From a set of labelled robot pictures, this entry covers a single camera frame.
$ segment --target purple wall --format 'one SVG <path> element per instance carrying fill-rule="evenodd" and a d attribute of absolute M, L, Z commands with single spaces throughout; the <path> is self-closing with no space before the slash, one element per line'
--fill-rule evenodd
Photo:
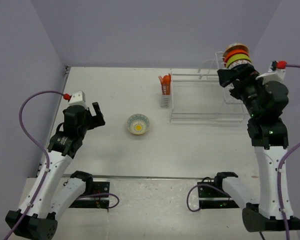
<path fill-rule="evenodd" d="M 281 0 L 32 0 L 71 66 L 198 68 L 233 42 L 254 49 Z"/>
<path fill-rule="evenodd" d="M 282 0 L 252 54 L 254 66 L 266 72 L 273 60 L 300 64 L 300 0 Z M 289 133 L 289 145 L 300 141 L 300 69 L 288 68 L 285 84 L 289 104 L 283 121 Z M 287 159 L 288 189 L 294 213 L 300 218 L 300 149 Z"/>
<path fill-rule="evenodd" d="M 41 152 L 23 134 L 22 102 L 42 90 L 62 90 L 64 66 L 30 0 L 0 0 L 0 239 L 8 210 L 16 210 Z M 59 97 L 40 96 L 25 108 L 24 122 L 41 143 L 49 134 Z"/>

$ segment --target white table surface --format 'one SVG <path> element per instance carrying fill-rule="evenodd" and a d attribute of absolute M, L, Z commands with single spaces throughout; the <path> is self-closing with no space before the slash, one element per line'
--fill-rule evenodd
<path fill-rule="evenodd" d="M 171 109 L 160 107 L 158 79 L 170 70 L 72 67 L 64 92 L 84 91 L 91 109 L 92 102 L 99 102 L 106 124 L 87 132 L 65 173 L 80 170 L 105 176 L 202 178 L 233 171 L 258 183 L 254 178 L 258 176 L 258 165 L 246 123 L 170 123 Z M 63 122 L 62 111 L 67 106 L 62 100 L 52 134 Z M 137 113 L 150 119 L 150 130 L 144 135 L 132 135 L 126 129 L 128 117 Z"/>
<path fill-rule="evenodd" d="M 34 181 L 27 180 L 22 199 Z M 65 181 L 60 181 L 57 191 Z M 194 179 L 111 179 L 109 190 L 120 197 L 120 204 L 109 212 L 68 209 L 53 240 L 261 240 L 258 233 L 246 231 L 240 209 L 190 212 L 186 196 L 195 184 Z M 199 206 L 197 190 L 189 202 L 192 208 Z M 266 240 L 285 239 L 284 232 L 265 232 L 264 236 Z M 298 239 L 296 231 L 290 236 Z M 12 235 L 10 240 L 24 238 Z"/>

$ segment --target bowl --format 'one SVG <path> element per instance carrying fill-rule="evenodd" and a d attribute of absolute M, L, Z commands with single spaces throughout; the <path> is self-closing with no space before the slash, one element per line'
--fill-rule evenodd
<path fill-rule="evenodd" d="M 149 130 L 149 118 L 143 114 L 134 114 L 127 120 L 126 126 L 130 133 L 141 135 Z"/>

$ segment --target orange plate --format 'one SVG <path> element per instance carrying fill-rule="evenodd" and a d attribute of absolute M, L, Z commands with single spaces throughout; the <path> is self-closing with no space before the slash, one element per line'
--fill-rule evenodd
<path fill-rule="evenodd" d="M 226 57 L 224 59 L 224 65 L 226 65 L 226 63 L 228 62 L 229 58 L 231 58 L 233 55 L 236 55 L 236 54 L 245 54 L 245 55 L 247 55 L 249 57 L 249 54 L 246 51 L 244 51 L 242 49 L 235 49 L 235 50 L 230 51 L 226 55 Z"/>
<path fill-rule="evenodd" d="M 164 82 L 165 84 L 169 84 L 169 83 L 171 82 L 171 77 L 170 77 L 169 75 L 165 75 L 165 76 L 163 77 L 163 82 Z"/>
<path fill-rule="evenodd" d="M 249 49 L 248 49 L 248 47 L 245 46 L 245 45 L 243 45 L 242 43 L 238 43 L 238 42 L 237 42 L 237 43 L 230 44 L 230 45 L 226 48 L 225 52 L 223 53 L 223 57 L 225 58 L 229 52 L 231 52 L 232 50 L 236 50 L 236 49 L 244 50 L 244 51 L 246 51 L 246 52 L 249 54 Z"/>

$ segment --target clear acrylic rack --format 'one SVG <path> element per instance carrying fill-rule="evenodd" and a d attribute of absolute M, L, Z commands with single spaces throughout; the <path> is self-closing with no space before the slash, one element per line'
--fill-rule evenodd
<path fill-rule="evenodd" d="M 230 96 L 232 87 L 219 85 L 222 55 L 216 52 L 199 69 L 171 71 L 171 123 L 241 123 L 249 116 L 242 101 Z"/>

